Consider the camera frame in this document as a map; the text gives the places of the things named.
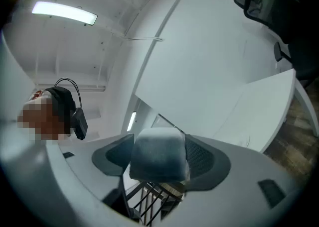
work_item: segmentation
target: chair backrest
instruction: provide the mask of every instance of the chair backrest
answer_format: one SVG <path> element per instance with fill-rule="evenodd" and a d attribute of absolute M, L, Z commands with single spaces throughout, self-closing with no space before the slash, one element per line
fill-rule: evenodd
<path fill-rule="evenodd" d="M 234 0 L 242 7 L 242 0 Z M 245 0 L 244 14 L 247 18 L 260 22 L 274 31 L 288 44 L 298 27 L 298 0 Z"/>

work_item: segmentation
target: fluorescent light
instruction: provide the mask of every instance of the fluorescent light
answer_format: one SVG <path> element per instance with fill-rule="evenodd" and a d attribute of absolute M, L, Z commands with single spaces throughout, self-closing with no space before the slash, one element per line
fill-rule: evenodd
<path fill-rule="evenodd" d="M 98 17 L 96 14 L 92 14 L 75 7 L 44 1 L 38 1 L 32 10 L 32 13 L 65 17 L 87 23 L 89 25 L 93 25 Z"/>
<path fill-rule="evenodd" d="M 129 123 L 128 131 L 130 131 L 131 128 L 132 128 L 132 125 L 133 125 L 133 122 L 134 122 L 134 119 L 135 119 L 135 115 L 136 115 L 136 112 L 133 112 L 132 116 L 131 116 L 130 123 Z"/>

